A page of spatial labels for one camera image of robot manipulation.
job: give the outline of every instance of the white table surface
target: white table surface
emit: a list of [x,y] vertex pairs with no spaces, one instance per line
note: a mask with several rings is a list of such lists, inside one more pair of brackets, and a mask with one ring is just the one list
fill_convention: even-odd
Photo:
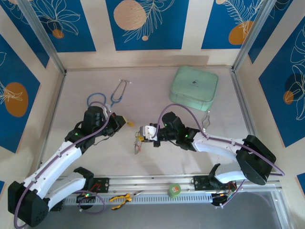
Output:
[[[209,68],[219,77],[216,98],[211,107],[211,125],[207,133],[212,135],[245,138],[248,134],[243,115],[235,94],[228,68]],[[154,148],[152,143],[143,143],[142,151],[134,154],[134,134],[142,125],[156,123],[160,112],[169,100],[170,86],[177,67],[124,68],[68,72],[58,103],[51,132],[42,161],[48,160],[58,150],[64,137],[83,119],[87,109],[86,99],[94,92],[110,95],[119,79],[130,80],[122,101],[112,108],[123,115],[135,127],[125,125],[107,141],[91,146],[62,174],[67,176],[77,167],[84,167],[97,176],[125,175],[174,175],[209,173],[216,163],[229,163],[230,159],[211,153],[184,151],[169,142],[161,142]],[[191,109],[201,121],[206,112]],[[182,122],[197,128],[193,118],[180,107],[171,107]]]

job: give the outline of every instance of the white leaf drawing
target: white leaf drawing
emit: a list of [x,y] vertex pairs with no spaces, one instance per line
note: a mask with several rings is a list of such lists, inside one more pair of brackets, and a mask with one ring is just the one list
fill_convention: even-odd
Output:
[[274,19],[275,18],[275,12],[276,11],[283,11],[287,8],[289,5],[290,0],[277,0],[276,3],[274,4],[269,16]]
[[290,104],[296,101],[296,120],[305,118],[305,25],[295,39],[290,62],[294,73],[294,82],[285,93],[285,102]]
[[123,37],[126,37],[124,43],[130,41],[133,38],[137,40],[143,37],[149,38],[149,36],[158,29],[158,25],[162,25],[162,12],[169,9],[175,0],[139,0],[137,3],[140,4],[146,14],[145,23],[135,30],[125,30]]
[[[1,70],[1,66],[5,62],[6,55],[7,54],[5,52],[0,52],[0,70]],[[21,95],[22,92],[14,93],[6,89],[6,87],[0,81],[0,104],[2,104],[5,100],[9,101],[10,99],[16,99],[22,101]]]
[[227,7],[229,16],[232,17],[237,25],[243,29],[245,38],[249,32],[249,21],[259,12],[265,0],[252,0],[249,7],[244,5],[244,0],[225,0],[222,4]]
[[[1,0],[5,6],[11,11],[14,17],[28,24],[18,5],[8,0]],[[61,32],[71,32],[75,35],[79,34],[77,27],[73,22],[77,22],[81,15],[71,10],[66,10],[66,0],[31,0],[29,1],[42,24],[46,24],[50,31],[59,30]]]

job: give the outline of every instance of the metal frame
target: metal frame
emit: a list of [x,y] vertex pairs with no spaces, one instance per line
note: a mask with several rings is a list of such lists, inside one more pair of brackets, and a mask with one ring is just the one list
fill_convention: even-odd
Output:
[[233,72],[236,73],[236,71],[240,68],[241,63],[245,59],[245,57],[248,55],[248,52],[253,45],[258,33],[260,32],[262,26],[264,25],[266,19],[269,16],[269,13],[271,12],[272,8],[274,7],[277,0],[265,0],[262,8],[258,12],[253,26],[251,27],[244,43],[242,44],[242,47],[233,63]]
[[55,114],[56,114],[56,111],[57,111],[59,100],[61,98],[61,93],[62,93],[62,90],[63,90],[63,87],[64,87],[65,80],[66,80],[66,74],[63,76],[63,78],[60,82],[60,85],[59,85],[59,90],[58,90],[58,94],[57,94],[57,97],[56,97],[55,106],[54,106],[54,109],[53,109],[53,112],[52,112],[52,115],[51,115],[51,121],[50,121],[48,130],[47,130],[47,135],[46,135],[45,140],[42,143],[39,159],[38,159],[37,164],[35,166],[36,170],[39,169],[39,167],[42,165],[42,158],[43,158],[43,156],[45,154],[45,151],[46,151],[47,141],[49,139],[50,132],[51,132],[51,129],[52,129],[52,126],[53,126]]
[[[145,70],[147,68],[162,68],[162,69],[172,69],[173,67],[179,67],[179,66],[147,66],[147,67],[120,67],[120,70],[126,70],[126,69],[137,69],[137,70]],[[205,65],[205,66],[192,66],[193,68],[227,68],[227,69],[232,69],[232,66],[229,65]],[[68,69],[67,71],[69,72],[81,72],[81,71],[108,71],[108,70],[113,70],[113,69],[118,69],[118,67],[109,67],[109,68],[77,68],[77,69]]]
[[27,0],[17,0],[17,4],[19,9],[23,13],[25,19],[28,21],[30,27],[37,36],[38,40],[42,44],[43,48],[45,49],[49,57],[54,61],[54,64],[58,71],[62,75],[65,75],[66,70],[57,54],[57,51],[53,43],[51,42],[47,32],[43,28],[31,4]]
[[238,75],[237,75],[237,73],[235,73],[233,71],[233,69],[230,71],[230,74],[231,74],[232,82],[233,82],[234,89],[235,89],[235,92],[236,92],[236,96],[237,96],[240,108],[242,110],[242,114],[243,114],[243,117],[244,117],[244,122],[246,124],[247,131],[251,135],[256,135],[255,127],[254,127],[254,124],[252,122],[251,115],[249,113],[249,108],[248,108],[248,105],[247,105],[246,100],[244,98],[244,93],[242,91],[241,84],[238,80]]
[[[37,168],[41,164],[41,158],[43,157],[45,150],[46,150],[46,142],[49,138],[51,127],[54,121],[54,117],[56,114],[56,110],[58,107],[59,99],[63,90],[64,82],[65,82],[65,73],[66,70],[59,59],[56,49],[52,44],[50,38],[48,37],[45,29],[43,28],[42,24],[40,23],[37,15],[35,14],[33,8],[31,7],[30,3],[27,0],[17,0],[19,8],[21,12],[24,14],[26,20],[29,22],[29,25],[35,32],[36,36],[38,37],[39,41],[43,45],[44,49],[46,50],[47,54],[50,58],[54,61],[55,66],[58,70],[63,74],[63,79],[60,84],[60,89],[58,92],[58,96],[56,98],[55,108],[52,112],[51,116],[51,123],[47,132],[46,140],[43,143],[41,155],[39,158],[39,162],[37,164]],[[244,98],[244,94],[242,91],[242,87],[238,80],[237,71],[241,66],[242,61],[248,55],[248,51],[250,50],[253,42],[255,41],[259,31],[261,30],[265,20],[267,19],[269,12],[271,11],[272,7],[274,6],[276,0],[266,0],[264,5],[262,6],[260,12],[258,13],[255,21],[254,26],[252,26],[248,36],[243,43],[237,58],[232,67],[230,66],[205,66],[206,68],[209,67],[219,67],[219,68],[231,68],[230,74],[232,78],[232,82],[234,84],[235,92],[242,110],[242,114],[245,120],[246,128],[249,134],[255,135],[255,128],[252,122],[251,115],[249,113],[249,109],[246,103],[246,99]],[[92,71],[98,69],[74,69],[73,71]],[[145,190],[145,194],[149,195],[166,195],[169,184],[178,183],[180,184],[182,190],[181,195],[192,195],[192,194],[202,194],[202,195],[210,195],[211,193],[218,192],[217,190],[206,192],[206,191],[195,191],[194,186],[192,185],[192,178],[195,175],[158,175],[158,176],[112,176],[109,182],[109,193],[105,196],[125,194],[129,192],[134,192],[138,190]],[[287,229],[294,229],[293,220],[289,210],[287,209],[283,195],[281,184],[279,180],[269,178],[268,183],[265,186],[255,185],[251,182],[245,182],[243,187],[240,190],[241,192],[270,192],[276,212],[280,219],[280,223],[282,228]]]

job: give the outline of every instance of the small metal hook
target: small metal hook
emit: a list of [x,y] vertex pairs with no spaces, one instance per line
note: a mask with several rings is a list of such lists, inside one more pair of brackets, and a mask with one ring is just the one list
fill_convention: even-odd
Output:
[[210,124],[211,124],[210,111],[208,111],[208,114],[206,115],[205,119],[202,121],[203,132],[206,131],[206,129],[209,127]]
[[141,151],[142,142],[138,139],[139,132],[135,133],[135,141],[134,141],[134,154],[138,154]]

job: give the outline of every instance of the orange circle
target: orange circle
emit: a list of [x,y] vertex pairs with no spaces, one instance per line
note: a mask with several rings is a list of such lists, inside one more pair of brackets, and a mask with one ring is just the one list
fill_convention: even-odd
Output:
[[230,32],[229,42],[233,45],[243,44],[252,24],[253,21],[245,21],[244,23],[235,26]]
[[53,34],[53,36],[56,37],[57,39],[61,39],[61,38],[64,37],[63,32],[60,31],[60,30],[58,30],[58,29],[54,29],[54,30],[52,31],[52,34]]
[[284,102],[291,104],[294,101],[294,94],[291,91],[286,91],[284,94]]
[[116,24],[122,30],[136,30],[142,27],[146,20],[146,12],[140,3],[135,0],[124,0],[113,11]]
[[8,96],[4,101],[7,111],[15,117],[24,116],[29,104],[25,87],[20,83],[10,83],[5,89],[4,93]]
[[148,36],[142,36],[143,41],[148,41]]

